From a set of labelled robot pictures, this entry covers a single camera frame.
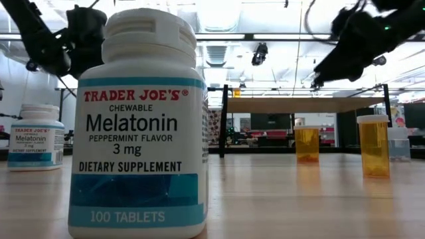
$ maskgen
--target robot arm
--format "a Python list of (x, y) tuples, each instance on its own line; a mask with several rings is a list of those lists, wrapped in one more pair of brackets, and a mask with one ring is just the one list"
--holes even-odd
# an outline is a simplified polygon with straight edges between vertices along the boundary
[(31, 62), (46, 72), (79, 78), (85, 70), (103, 64), (100, 49), (107, 19), (103, 12), (76, 5), (66, 12), (68, 28), (52, 33), (29, 0), (0, 2), (18, 26)]
[(387, 17), (371, 17), (354, 12), (339, 35), (337, 46), (318, 64), (311, 84), (318, 89), (324, 82), (358, 80), (363, 69), (386, 52), (393, 51), (425, 28), (425, 2), (422, 0), (374, 0), (379, 11), (397, 9)]

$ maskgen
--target clear plastic container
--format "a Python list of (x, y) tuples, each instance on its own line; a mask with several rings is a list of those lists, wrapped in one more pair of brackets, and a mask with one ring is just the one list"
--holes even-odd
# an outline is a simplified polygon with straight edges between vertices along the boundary
[(363, 176), (389, 178), (388, 116), (359, 116), (357, 123), (360, 131)]
[(208, 211), (207, 85), (191, 26), (131, 9), (108, 19), (104, 65), (78, 80), (68, 230), (184, 239)]
[(407, 128), (388, 128), (388, 151), (391, 161), (410, 161), (410, 142)]
[(319, 126), (295, 126), (295, 147), (298, 163), (319, 162)]

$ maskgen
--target wooden table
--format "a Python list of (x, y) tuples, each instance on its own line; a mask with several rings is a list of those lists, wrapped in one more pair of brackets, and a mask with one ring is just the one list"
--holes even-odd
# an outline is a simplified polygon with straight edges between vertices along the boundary
[[(363, 180), (359, 155), (210, 157), (207, 228), (197, 238), (425, 238), (425, 161)], [(0, 238), (70, 238), (71, 158), (62, 170), (8, 173), (0, 162)]]

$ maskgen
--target melatonin bottle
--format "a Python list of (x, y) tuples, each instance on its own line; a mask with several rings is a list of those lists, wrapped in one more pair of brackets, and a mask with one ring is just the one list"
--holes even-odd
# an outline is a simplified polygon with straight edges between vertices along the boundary
[(62, 166), (64, 125), (57, 121), (58, 112), (57, 106), (22, 106), (22, 119), (11, 126), (8, 170), (44, 171)]
[(184, 20), (116, 13), (78, 81), (68, 217), (74, 238), (192, 238), (208, 208), (207, 87)]

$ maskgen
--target cable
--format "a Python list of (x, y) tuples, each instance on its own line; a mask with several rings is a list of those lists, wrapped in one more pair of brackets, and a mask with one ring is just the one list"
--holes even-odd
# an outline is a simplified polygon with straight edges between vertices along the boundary
[(100, 0), (95, 0), (92, 4), (91, 4), (91, 6), (89, 6), (88, 8), (93, 8), (96, 4), (98, 4), (98, 2), (99, 2)]
[(337, 45), (336, 43), (326, 42), (326, 41), (324, 42), (323, 39), (319, 39), (319, 38), (315, 37), (314, 34), (313, 34), (313, 32), (311, 31), (310, 25), (308, 23), (308, 16), (309, 16), (310, 10), (313, 7), (313, 5), (314, 5), (315, 2), (316, 2), (316, 0), (311, 1), (309, 7), (307, 8), (307, 11), (305, 12), (305, 16), (304, 16), (304, 28), (306, 29), (307, 33), (313, 37), (313, 39), (319, 40), (320, 43), (326, 44), (326, 45), (329, 45), (329, 46), (336, 46)]
[(57, 77), (60, 80), (60, 82), (62, 82), (62, 84), (65, 86), (65, 88), (69, 91), (69, 93), (72, 94), (76, 98), (77, 95), (65, 84), (65, 82), (62, 80), (62, 78), (60, 76), (57, 76)]
[[(319, 38), (315, 37), (314, 34), (313, 34), (313, 31), (310, 28), (310, 25), (308, 23), (308, 16), (309, 16), (310, 10), (313, 7), (313, 5), (315, 4), (315, 2), (316, 2), (316, 0), (311, 1), (307, 11), (305, 12), (304, 28), (306, 29), (307, 33), (313, 37), (313, 39), (319, 40), (320, 43), (327, 44), (327, 45), (330, 45), (330, 46), (336, 46), (337, 45), (336, 43), (326, 42), (326, 41), (323, 41), (323, 39), (319, 39)], [(356, 4), (350, 9), (350, 11), (356, 11), (360, 7), (360, 4), (361, 4), (360, 11), (363, 11), (365, 9), (366, 5), (367, 5), (367, 0), (357, 0)]]
[(8, 118), (17, 119), (17, 120), (22, 119), (21, 116), (12, 116), (12, 115), (8, 115), (8, 114), (4, 114), (4, 113), (0, 113), (0, 117), (8, 117)]
[(292, 88), (292, 97), (294, 97), (295, 85), (297, 84), (297, 76), (298, 76), (299, 49), (301, 48), (301, 23), (303, 22), (302, 12), (303, 12), (303, 2), (301, 2), (301, 12), (299, 14), (299, 38), (298, 38), (298, 50), (297, 50), (297, 62), (296, 62), (297, 64), (295, 66), (295, 79), (294, 79), (294, 87)]

